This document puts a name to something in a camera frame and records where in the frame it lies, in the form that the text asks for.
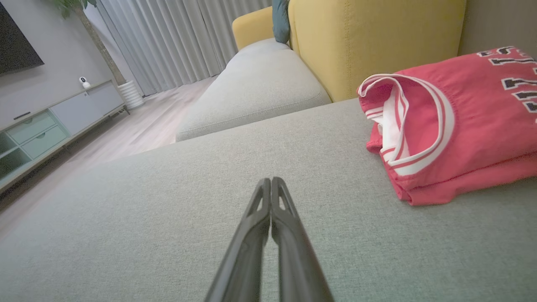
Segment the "yellow sofa backrest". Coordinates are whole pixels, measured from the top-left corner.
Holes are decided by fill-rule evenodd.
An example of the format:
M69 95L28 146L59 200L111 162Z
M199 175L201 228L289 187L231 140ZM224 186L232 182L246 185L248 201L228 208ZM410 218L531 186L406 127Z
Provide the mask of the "yellow sofa backrest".
M291 47L333 102L369 75L457 56L465 0L291 0Z

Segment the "tv stand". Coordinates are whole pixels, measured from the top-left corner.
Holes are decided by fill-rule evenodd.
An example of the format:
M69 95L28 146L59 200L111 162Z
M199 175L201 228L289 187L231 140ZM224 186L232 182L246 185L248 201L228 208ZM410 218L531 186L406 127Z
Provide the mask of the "tv stand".
M50 107L23 113L0 129L0 193L56 152L127 106L112 80Z

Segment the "white camera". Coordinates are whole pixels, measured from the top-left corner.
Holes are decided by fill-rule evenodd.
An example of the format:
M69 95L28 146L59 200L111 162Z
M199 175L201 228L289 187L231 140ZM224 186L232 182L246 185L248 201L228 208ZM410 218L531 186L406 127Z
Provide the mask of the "white camera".
M91 86L91 84L88 83L86 78L83 77L83 76L81 76L78 80L82 83L82 87L84 87L84 88L88 88L89 86Z

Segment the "light wood flooring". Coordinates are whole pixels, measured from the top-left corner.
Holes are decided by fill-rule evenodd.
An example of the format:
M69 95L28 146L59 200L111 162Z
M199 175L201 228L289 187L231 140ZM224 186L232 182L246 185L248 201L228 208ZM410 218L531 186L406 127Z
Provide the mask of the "light wood flooring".
M215 79L146 97L146 104L130 116L123 112L108 119L1 194L0 240L65 180L96 165L174 143L188 108Z

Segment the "tv screen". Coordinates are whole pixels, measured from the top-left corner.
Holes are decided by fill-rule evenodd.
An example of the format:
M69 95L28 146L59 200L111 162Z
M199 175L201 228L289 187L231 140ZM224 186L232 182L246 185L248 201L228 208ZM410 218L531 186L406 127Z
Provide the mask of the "tv screen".
M0 75L40 65L43 61L0 3Z

